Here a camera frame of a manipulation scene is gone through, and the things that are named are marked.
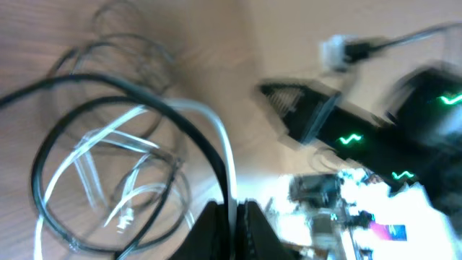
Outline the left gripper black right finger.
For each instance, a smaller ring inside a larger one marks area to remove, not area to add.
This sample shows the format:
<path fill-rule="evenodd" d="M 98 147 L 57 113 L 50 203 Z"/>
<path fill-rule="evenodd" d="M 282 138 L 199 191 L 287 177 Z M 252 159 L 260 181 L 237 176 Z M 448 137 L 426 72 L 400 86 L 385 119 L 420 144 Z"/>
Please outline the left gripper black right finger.
<path fill-rule="evenodd" d="M 281 244 L 255 201 L 245 201 L 237 207 L 236 259 L 294 259 Z"/>

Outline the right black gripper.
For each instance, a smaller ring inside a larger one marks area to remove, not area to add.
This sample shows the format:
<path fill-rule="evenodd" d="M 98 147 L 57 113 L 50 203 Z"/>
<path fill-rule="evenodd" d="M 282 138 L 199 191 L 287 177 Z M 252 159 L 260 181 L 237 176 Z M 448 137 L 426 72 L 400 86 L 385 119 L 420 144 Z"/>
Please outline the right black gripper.
<path fill-rule="evenodd" d="M 320 81 L 266 81 L 258 90 L 288 137 L 299 143 L 320 143 L 314 158 L 333 155 L 371 170 L 396 164 L 393 129 L 361 117 L 359 108 L 342 108 L 340 91 Z"/>

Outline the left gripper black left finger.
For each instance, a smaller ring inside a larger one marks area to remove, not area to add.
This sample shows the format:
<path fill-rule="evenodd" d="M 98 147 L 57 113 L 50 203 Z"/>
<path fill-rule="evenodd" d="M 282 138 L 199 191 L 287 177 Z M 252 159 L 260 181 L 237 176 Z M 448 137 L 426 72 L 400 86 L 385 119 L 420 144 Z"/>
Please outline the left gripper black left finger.
<path fill-rule="evenodd" d="M 230 258 L 225 206 L 208 202 L 194 226 L 169 260 L 225 260 Z"/>

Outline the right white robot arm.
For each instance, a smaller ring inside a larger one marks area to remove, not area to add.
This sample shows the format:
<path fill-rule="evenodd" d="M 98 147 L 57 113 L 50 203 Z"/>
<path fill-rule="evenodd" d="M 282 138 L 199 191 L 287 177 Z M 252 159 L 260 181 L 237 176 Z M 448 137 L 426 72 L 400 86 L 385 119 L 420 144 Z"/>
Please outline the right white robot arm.
<path fill-rule="evenodd" d="M 294 142 L 319 141 L 378 174 L 394 192 L 420 183 L 430 204 L 461 232 L 461 75 L 418 68 L 396 83 L 385 118 L 341 106 L 319 81 L 264 82 L 265 97 Z"/>

